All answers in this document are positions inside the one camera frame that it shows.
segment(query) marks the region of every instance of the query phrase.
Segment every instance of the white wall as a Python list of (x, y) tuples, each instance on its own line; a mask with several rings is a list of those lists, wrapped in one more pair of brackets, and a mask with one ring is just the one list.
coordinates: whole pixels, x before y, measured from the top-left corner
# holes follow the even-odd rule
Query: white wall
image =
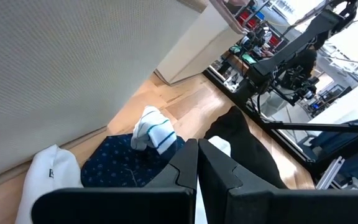
[(354, 119), (358, 119), (358, 87), (336, 100), (335, 104), (309, 123), (341, 124)]
[(174, 0), (0, 1), (0, 173), (107, 125), (198, 16)]

